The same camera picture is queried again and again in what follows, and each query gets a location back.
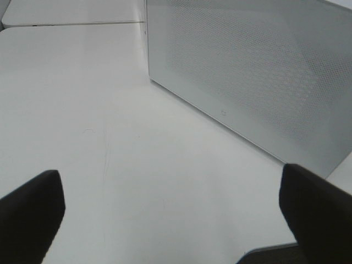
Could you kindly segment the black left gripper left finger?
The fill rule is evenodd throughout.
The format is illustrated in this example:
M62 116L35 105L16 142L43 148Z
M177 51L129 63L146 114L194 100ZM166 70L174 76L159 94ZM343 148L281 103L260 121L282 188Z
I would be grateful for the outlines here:
M61 176L47 170L1 198L1 263L42 263L61 226Z

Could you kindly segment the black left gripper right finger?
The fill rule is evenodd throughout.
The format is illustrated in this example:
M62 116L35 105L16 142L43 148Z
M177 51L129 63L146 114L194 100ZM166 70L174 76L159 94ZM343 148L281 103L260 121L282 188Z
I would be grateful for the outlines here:
M279 207L309 263L351 263L350 194L297 164L285 164Z

